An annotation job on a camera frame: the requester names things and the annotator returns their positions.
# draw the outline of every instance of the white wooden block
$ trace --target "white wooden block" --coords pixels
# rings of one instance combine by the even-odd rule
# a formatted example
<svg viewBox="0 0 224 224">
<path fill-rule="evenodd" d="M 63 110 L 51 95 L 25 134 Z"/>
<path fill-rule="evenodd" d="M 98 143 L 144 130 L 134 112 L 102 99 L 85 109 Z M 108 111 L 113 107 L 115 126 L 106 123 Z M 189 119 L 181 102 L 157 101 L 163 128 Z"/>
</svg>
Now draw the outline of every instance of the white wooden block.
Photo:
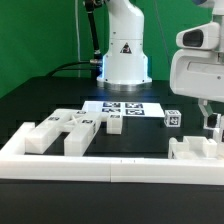
<svg viewBox="0 0 224 224">
<path fill-rule="evenodd" d="M 180 127 L 181 113 L 178 110 L 165 110 L 164 123 L 167 127 Z"/>
<path fill-rule="evenodd" d="M 0 178 L 110 181 L 110 162 L 66 156 L 0 156 Z"/>
<path fill-rule="evenodd" d="M 109 113 L 107 117 L 107 134 L 121 134 L 123 116 L 121 113 Z"/>
<path fill-rule="evenodd" d="M 65 156 L 83 156 L 93 137 L 93 125 L 78 124 L 64 140 Z"/>
<path fill-rule="evenodd" d="M 224 157 L 224 116 L 221 117 L 220 128 L 213 131 L 213 139 L 218 143 L 218 155 Z"/>
<path fill-rule="evenodd" d="M 169 141 L 169 159 L 217 158 L 217 143 L 205 137 L 184 136 L 183 142 L 175 138 Z"/>
<path fill-rule="evenodd" d="M 224 184 L 223 161 L 145 159 L 111 163 L 111 182 Z"/>
</svg>

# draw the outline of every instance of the white cube with marker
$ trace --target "white cube with marker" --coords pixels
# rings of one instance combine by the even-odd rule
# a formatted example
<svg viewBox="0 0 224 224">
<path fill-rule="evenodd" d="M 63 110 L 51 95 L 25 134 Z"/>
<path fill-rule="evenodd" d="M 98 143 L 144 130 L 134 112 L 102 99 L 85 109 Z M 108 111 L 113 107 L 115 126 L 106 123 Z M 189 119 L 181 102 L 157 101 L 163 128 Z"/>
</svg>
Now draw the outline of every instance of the white cube with marker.
<svg viewBox="0 0 224 224">
<path fill-rule="evenodd" d="M 122 132 L 123 116 L 120 113 L 109 113 L 107 118 L 107 134 L 118 134 Z"/>
<path fill-rule="evenodd" d="M 165 110 L 164 123 L 167 127 L 180 127 L 181 113 L 179 110 Z"/>
</svg>

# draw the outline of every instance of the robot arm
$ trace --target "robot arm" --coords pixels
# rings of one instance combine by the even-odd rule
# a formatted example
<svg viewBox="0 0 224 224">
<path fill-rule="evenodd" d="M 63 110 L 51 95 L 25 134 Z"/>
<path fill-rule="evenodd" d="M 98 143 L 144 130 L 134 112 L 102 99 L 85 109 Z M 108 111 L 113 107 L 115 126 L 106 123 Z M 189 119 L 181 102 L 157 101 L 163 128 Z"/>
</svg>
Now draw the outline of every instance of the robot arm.
<svg viewBox="0 0 224 224">
<path fill-rule="evenodd" d="M 170 87 L 174 93 L 199 99 L 205 117 L 212 115 L 209 100 L 224 102 L 224 1 L 193 0 L 212 7 L 209 24 L 180 32 L 173 57 Z"/>
<path fill-rule="evenodd" d="M 108 8 L 110 37 L 108 52 L 103 57 L 102 74 L 97 78 L 98 86 L 118 91 L 150 87 L 148 58 L 143 53 L 142 11 L 129 0 L 85 0 L 88 16 L 103 4 Z M 93 25 L 91 27 L 92 36 L 96 37 L 96 30 Z"/>
</svg>

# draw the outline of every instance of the cable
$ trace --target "cable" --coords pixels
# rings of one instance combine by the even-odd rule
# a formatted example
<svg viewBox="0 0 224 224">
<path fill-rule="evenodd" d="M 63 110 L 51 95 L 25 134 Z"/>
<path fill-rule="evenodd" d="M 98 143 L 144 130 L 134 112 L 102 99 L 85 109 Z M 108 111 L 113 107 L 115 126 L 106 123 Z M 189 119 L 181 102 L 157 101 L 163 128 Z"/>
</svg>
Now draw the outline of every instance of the cable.
<svg viewBox="0 0 224 224">
<path fill-rule="evenodd" d="M 53 76 L 53 74 L 54 74 L 55 72 L 58 72 L 58 71 L 63 70 L 63 69 L 65 69 L 65 68 L 67 68 L 67 67 L 70 67 L 70 66 L 83 65 L 83 64 L 89 64 L 89 63 L 90 63 L 89 61 L 78 61 L 78 62 L 67 63 L 67 64 L 64 64 L 64 65 L 61 65 L 61 66 L 57 67 L 57 68 L 54 69 L 53 71 L 48 72 L 48 73 L 46 74 L 46 76 L 51 77 L 51 76 Z"/>
<path fill-rule="evenodd" d="M 54 70 L 52 72 L 49 72 L 46 76 L 47 77 L 52 77 L 55 73 L 60 72 L 60 71 L 92 71 L 92 70 L 96 70 L 96 68 L 62 68 L 62 69 L 58 69 L 58 70 Z"/>
<path fill-rule="evenodd" d="M 79 0 L 75 1 L 75 21 L 76 21 L 78 61 L 81 61 L 80 31 L 79 31 L 79 5 L 78 5 L 78 2 L 79 2 Z"/>
<path fill-rule="evenodd" d="M 168 65 L 171 67 L 171 61 L 170 61 L 170 58 L 169 58 L 169 51 L 168 51 L 166 38 L 165 38 L 165 35 L 164 35 L 164 32 L 163 32 L 163 27 L 162 27 L 160 16 L 159 16 L 157 0 L 153 0 L 153 3 L 154 3 L 156 19 L 157 19 L 157 22 L 158 22 L 158 25 L 159 25 L 160 34 L 161 34 L 161 37 L 162 37 L 162 41 L 163 41 L 163 45 L 164 45 L 164 49 L 165 49 L 165 53 L 166 53 L 166 57 L 167 57 L 167 62 L 168 62 Z"/>
</svg>

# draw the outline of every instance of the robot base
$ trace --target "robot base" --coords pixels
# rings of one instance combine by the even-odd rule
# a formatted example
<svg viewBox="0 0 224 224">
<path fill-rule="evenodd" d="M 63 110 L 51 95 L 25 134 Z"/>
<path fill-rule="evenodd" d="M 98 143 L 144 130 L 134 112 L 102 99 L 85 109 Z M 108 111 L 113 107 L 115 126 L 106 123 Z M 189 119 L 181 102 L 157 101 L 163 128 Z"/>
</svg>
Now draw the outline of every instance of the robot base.
<svg viewBox="0 0 224 224">
<path fill-rule="evenodd" d="M 97 86 L 115 91 L 134 92 L 142 89 L 150 89 L 152 86 L 152 79 L 148 79 L 140 84 L 116 84 L 97 79 Z"/>
</svg>

